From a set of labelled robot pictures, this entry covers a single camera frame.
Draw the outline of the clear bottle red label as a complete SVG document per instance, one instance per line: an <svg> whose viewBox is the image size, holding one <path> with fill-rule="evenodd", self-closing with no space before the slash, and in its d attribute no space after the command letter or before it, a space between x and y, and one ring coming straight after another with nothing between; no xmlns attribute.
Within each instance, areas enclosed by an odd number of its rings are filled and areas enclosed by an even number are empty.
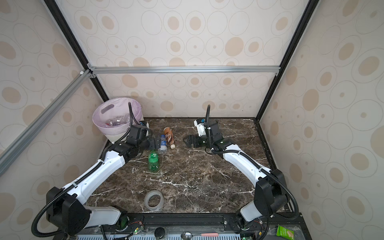
<svg viewBox="0 0 384 240"><path fill-rule="evenodd" d="M120 125L126 125L130 122L130 117L126 116L117 116L113 119L109 119L106 121L106 125L109 127L117 127Z"/></svg>

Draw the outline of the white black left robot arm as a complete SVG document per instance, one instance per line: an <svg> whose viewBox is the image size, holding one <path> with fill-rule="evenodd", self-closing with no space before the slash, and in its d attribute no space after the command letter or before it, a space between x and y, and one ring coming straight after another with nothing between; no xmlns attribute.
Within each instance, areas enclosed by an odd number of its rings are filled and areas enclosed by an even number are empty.
<svg viewBox="0 0 384 240"><path fill-rule="evenodd" d="M89 207L91 194L116 170L140 156L144 151L158 150L160 137L155 137L146 122L139 123L129 107L129 129L114 143L104 148L100 159L62 188L53 187L47 192L46 205L31 225L35 237L47 238L58 234L75 236L81 230L95 226L113 226L124 231L129 225L125 210L118 207Z"/></svg>

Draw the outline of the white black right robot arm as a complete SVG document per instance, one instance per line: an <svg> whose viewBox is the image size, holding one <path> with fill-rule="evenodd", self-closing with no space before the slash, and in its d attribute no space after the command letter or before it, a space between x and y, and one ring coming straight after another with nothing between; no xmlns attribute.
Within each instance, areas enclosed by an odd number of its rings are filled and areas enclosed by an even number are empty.
<svg viewBox="0 0 384 240"><path fill-rule="evenodd" d="M217 121L210 119L211 106L204 118L194 121L198 133L183 138L188 148L204 148L209 155L218 155L241 171L254 185L254 199L240 208L237 221L240 227L260 217L280 216L286 220L299 217L299 206L288 189L280 170L271 170L246 154L232 139L223 137Z"/></svg>

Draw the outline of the blue label water bottle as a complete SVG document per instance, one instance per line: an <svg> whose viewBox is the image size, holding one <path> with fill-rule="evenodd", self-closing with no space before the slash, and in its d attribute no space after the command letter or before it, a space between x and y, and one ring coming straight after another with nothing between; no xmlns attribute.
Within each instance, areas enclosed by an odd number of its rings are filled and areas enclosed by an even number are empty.
<svg viewBox="0 0 384 240"><path fill-rule="evenodd" d="M160 148L158 149L159 154L165 154L167 152L167 140L165 135L160 135Z"/></svg>

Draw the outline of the green plastic soda bottle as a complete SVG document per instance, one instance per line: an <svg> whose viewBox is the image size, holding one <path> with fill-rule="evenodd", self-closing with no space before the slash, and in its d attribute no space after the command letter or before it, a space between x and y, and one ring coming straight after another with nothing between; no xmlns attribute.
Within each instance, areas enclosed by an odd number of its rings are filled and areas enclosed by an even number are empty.
<svg viewBox="0 0 384 240"><path fill-rule="evenodd" d="M157 151L155 150L150 151L148 156L148 166L149 166L149 171L152 173L156 173L159 170L160 163L159 163L159 156Z"/></svg>

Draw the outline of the clear tape roll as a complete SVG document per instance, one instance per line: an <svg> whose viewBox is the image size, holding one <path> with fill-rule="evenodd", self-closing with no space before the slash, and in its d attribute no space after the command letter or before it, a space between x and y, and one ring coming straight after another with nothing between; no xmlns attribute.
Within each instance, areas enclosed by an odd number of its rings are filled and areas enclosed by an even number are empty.
<svg viewBox="0 0 384 240"><path fill-rule="evenodd" d="M160 211L164 206L164 202L162 193L157 190L148 192L144 198L145 207L152 212Z"/></svg>

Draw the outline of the black round knob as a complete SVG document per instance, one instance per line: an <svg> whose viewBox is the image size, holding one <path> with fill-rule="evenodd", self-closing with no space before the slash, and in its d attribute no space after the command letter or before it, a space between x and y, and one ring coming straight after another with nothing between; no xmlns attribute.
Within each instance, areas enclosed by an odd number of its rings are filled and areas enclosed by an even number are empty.
<svg viewBox="0 0 384 240"><path fill-rule="evenodd" d="M163 227L158 227L154 231L154 237L156 240L163 240L166 237L166 230Z"/></svg>

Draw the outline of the green snack packet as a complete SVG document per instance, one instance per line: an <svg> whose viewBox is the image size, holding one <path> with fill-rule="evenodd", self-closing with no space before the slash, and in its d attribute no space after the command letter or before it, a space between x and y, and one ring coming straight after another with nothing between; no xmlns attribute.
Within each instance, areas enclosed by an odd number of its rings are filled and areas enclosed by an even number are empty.
<svg viewBox="0 0 384 240"><path fill-rule="evenodd" d="M295 232L283 226L278 226L276 236L286 240L295 240Z"/></svg>

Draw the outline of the aluminium frame bar back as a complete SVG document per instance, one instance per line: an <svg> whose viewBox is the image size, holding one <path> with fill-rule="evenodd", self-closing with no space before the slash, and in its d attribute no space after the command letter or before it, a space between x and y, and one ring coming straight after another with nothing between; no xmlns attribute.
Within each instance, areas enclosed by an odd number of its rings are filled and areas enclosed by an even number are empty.
<svg viewBox="0 0 384 240"><path fill-rule="evenodd" d="M91 67L95 74L278 73L279 66Z"/></svg>

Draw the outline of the aluminium frame bar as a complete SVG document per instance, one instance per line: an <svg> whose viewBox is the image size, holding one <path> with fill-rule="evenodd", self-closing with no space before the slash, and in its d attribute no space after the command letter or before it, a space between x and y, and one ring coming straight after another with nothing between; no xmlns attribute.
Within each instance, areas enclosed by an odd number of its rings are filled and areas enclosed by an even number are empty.
<svg viewBox="0 0 384 240"><path fill-rule="evenodd" d="M91 67L95 74L278 73L279 66Z"/></svg>
<svg viewBox="0 0 384 240"><path fill-rule="evenodd" d="M84 80L90 78L90 75L90 70L83 70L2 153L1 175L9 169L32 140L35 139L48 122L59 112Z"/></svg>

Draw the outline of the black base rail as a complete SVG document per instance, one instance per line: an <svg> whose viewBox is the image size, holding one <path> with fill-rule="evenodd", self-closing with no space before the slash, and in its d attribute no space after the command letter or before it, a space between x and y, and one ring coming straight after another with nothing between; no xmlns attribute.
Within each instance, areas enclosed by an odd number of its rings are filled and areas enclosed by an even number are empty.
<svg viewBox="0 0 384 240"><path fill-rule="evenodd" d="M156 240L158 227L166 230L164 240L180 240L181 234L219 233L218 237L193 237L193 240L278 240L278 226L295 232L295 239L310 240L309 229L302 216L286 220L273 215L261 217L240 227L234 213L211 214L128 214L128 225L121 231L113 226L91 227L71 237L59 234L55 240Z"/></svg>

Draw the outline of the aluminium frame bar left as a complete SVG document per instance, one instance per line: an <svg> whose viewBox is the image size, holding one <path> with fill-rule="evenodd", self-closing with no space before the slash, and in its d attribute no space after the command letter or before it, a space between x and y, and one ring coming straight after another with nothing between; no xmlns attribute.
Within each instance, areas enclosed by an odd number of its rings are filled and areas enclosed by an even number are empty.
<svg viewBox="0 0 384 240"><path fill-rule="evenodd" d="M9 169L32 140L35 139L48 122L59 112L84 80L90 78L90 75L90 70L83 70L2 153L1 175Z"/></svg>

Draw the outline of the black frame post left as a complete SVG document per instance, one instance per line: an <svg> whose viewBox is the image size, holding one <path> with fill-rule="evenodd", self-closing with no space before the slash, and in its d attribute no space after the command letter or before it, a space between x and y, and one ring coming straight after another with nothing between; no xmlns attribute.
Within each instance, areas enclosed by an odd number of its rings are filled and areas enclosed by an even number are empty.
<svg viewBox="0 0 384 240"><path fill-rule="evenodd" d="M81 47L80 43L78 42L78 39L74 35L71 27L69 26L67 20L65 19L64 15L62 14L62 11L59 8L59 5L56 1L51 0L43 0L43 3L48 8L48 11L52 15L53 19L55 20L56 24L58 25L59 29L61 30L62 34L64 35L65 39L69 43L70 47L72 48L73 52L75 53L77 59L79 60L80 64L85 70L89 70L91 73L90 79L94 87L96 88L96 91L98 92L101 99L106 102L109 100L109 97L104 90L101 82L99 81L97 75L93 72L93 66L88 61L88 58L86 57L83 48Z"/></svg>

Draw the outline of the black frame post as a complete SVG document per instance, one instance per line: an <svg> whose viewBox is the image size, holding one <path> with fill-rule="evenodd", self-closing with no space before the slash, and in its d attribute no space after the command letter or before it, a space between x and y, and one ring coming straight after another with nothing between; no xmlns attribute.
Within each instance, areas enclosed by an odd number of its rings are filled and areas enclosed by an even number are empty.
<svg viewBox="0 0 384 240"><path fill-rule="evenodd" d="M73 52L75 53L77 59L79 60L80 64L85 70L89 70L91 73L90 79L94 87L96 88L96 91L98 92L101 99L106 102L109 100L109 97L104 90L101 82L99 81L97 75L93 72L93 66L88 61L88 58L86 57L83 48L81 47L80 43L78 42L78 39L74 35L71 27L69 26L67 20L65 19L64 15L62 14L62 11L59 8L59 5L56 1L51 0L43 0L43 3L48 8L48 11L52 15L53 19L55 20L56 24L58 25L59 29L61 30L62 34L64 35L65 39L69 43L70 47L72 48Z"/></svg>
<svg viewBox="0 0 384 240"><path fill-rule="evenodd" d="M260 122L260 120L262 119L274 93L275 93L275 90L277 89L278 85L279 85L279 82L281 80L281 78L283 77L283 74L285 73L285 70L287 69L288 67L288 64L289 62L291 61L291 58L295 52L295 50L297 49L297 46L311 20L311 17L313 16L317 6L318 6L318 3L319 3L319 0L310 0L304 10L304 13L303 15L301 16L300 18L300 21L298 23L298 26L293 34L293 37L288 45L288 48L283 56L283 59L280 63L280 70L279 72L277 73L277 75L274 77L269 89L268 89L268 92L263 100L263 103L260 107L260 110L256 116L256 122Z"/></svg>

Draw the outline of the black frame post right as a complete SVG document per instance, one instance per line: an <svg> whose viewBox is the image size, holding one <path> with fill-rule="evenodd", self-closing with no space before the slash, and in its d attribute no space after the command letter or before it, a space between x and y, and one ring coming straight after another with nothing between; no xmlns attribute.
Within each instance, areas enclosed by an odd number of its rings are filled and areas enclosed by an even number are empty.
<svg viewBox="0 0 384 240"><path fill-rule="evenodd" d="M283 74L285 73L285 70L287 69L288 67L288 64L289 62L291 61L291 58L295 52L295 50L297 49L297 46L311 20L311 17L313 16L317 6L318 6L318 3L319 3L319 0L310 0L304 10L304 13L303 15L301 16L300 18L300 21L298 23L298 26L293 34L293 37L288 45L288 48L283 56L283 59L280 63L280 70L279 72L277 73L277 75L274 77L269 89L268 89L268 92L263 100L263 103L260 107L260 110L256 116L256 122L260 122L260 120L262 119L274 93L275 93L275 90L277 89L278 85L279 85L279 82L281 80L281 78L283 77Z"/></svg>

